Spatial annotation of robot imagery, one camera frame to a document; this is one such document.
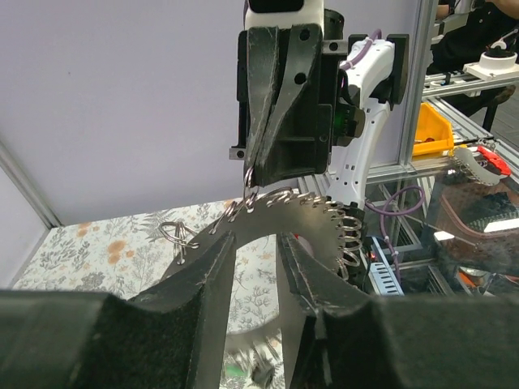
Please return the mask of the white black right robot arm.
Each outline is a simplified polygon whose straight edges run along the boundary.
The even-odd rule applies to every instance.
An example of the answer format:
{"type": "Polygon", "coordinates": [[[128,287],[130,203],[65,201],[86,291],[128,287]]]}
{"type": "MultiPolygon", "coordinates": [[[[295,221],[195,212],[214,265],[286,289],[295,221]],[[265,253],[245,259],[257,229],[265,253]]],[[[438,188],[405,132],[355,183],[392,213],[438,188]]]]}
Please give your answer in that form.
{"type": "Polygon", "coordinates": [[[336,225],[332,267],[361,287],[370,264],[363,224],[365,188],[388,115],[405,94],[409,37],[343,36],[341,14],[321,1],[248,1],[238,38],[238,147],[244,156],[242,200],[224,214],[253,212],[261,187],[322,174],[332,150],[341,166],[318,194],[277,190],[270,207],[321,208],[336,225]]]}

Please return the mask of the grey disc with key rings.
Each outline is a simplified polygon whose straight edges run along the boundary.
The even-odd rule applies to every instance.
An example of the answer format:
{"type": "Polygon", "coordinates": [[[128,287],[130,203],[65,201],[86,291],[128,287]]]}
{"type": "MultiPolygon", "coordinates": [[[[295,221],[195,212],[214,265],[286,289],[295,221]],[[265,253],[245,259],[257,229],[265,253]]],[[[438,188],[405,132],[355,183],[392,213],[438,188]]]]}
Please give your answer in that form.
{"type": "Polygon", "coordinates": [[[298,368],[337,370],[359,365],[369,345],[359,325],[366,296],[348,270],[359,264],[362,212],[326,196],[275,190],[250,202],[231,203],[192,240],[175,225],[176,252],[152,289],[165,315],[165,350],[200,364],[222,353],[250,353],[282,336],[285,361],[298,368]],[[242,332],[226,332],[236,251],[265,235],[277,239],[278,315],[242,332]]]}

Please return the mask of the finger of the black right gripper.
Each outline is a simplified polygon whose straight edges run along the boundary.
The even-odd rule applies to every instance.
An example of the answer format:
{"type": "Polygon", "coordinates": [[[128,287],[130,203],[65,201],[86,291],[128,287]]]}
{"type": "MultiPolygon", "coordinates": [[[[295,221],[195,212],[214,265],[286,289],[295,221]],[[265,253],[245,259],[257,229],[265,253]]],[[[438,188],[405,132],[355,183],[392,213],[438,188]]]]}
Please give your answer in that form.
{"type": "MultiPolygon", "coordinates": [[[[327,167],[328,104],[320,102],[322,40],[316,24],[280,29],[277,92],[267,132],[280,181],[327,167]]],[[[279,181],[253,182],[269,186],[279,181]]]]}
{"type": "Polygon", "coordinates": [[[279,64],[280,29],[255,27],[247,30],[247,103],[249,133],[245,166],[253,170],[255,181],[280,181],[272,154],[272,137],[267,135],[275,105],[279,64]]]}

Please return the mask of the green tag key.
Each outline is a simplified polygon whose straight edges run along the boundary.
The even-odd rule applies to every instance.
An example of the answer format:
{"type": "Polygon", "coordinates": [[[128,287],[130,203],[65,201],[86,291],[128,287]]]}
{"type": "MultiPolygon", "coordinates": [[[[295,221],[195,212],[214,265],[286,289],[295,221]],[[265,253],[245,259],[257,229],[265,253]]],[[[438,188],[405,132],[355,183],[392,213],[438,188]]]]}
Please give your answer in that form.
{"type": "Polygon", "coordinates": [[[244,377],[247,375],[247,372],[242,370],[237,365],[226,365],[225,366],[225,376],[226,377],[244,377]]]}

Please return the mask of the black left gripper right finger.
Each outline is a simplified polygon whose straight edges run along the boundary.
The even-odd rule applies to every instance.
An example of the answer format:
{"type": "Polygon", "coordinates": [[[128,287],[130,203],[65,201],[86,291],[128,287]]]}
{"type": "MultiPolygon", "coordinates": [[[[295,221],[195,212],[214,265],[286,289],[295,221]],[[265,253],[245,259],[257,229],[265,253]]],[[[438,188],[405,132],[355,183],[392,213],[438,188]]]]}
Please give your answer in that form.
{"type": "Polygon", "coordinates": [[[515,388],[518,299],[368,295],[277,238],[288,388],[515,388]]]}

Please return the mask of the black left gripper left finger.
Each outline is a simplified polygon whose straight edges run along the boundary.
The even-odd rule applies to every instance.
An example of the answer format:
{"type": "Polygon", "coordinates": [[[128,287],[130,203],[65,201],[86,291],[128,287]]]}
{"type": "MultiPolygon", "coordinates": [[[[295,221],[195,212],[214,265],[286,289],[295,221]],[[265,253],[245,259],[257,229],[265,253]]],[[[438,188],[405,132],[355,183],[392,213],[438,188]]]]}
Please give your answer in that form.
{"type": "Polygon", "coordinates": [[[4,291],[4,388],[216,388],[236,238],[126,301],[109,293],[4,291]]]}

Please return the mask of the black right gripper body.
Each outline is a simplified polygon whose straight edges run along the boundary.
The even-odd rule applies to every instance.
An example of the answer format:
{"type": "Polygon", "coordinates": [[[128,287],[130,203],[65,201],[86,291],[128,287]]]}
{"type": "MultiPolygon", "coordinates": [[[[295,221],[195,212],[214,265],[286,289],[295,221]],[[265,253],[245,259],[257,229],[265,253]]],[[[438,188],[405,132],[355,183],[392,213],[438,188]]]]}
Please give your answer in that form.
{"type": "Polygon", "coordinates": [[[297,178],[326,170],[343,44],[326,41],[318,24],[240,32],[238,143],[245,148],[244,174],[297,178]]]}

